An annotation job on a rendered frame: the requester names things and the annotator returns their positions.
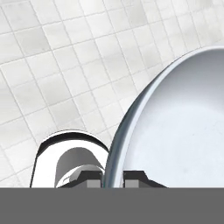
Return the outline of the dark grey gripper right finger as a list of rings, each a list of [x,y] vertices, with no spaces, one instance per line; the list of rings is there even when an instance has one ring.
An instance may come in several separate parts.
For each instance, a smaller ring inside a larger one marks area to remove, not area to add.
[[[165,188],[164,185],[148,179],[144,171],[124,171],[122,186],[124,188]]]

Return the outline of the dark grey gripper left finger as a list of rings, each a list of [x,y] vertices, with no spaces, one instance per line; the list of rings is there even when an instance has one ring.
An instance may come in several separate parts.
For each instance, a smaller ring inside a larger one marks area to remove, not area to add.
[[[59,188],[101,188],[102,177],[102,170],[76,170],[63,180]]]

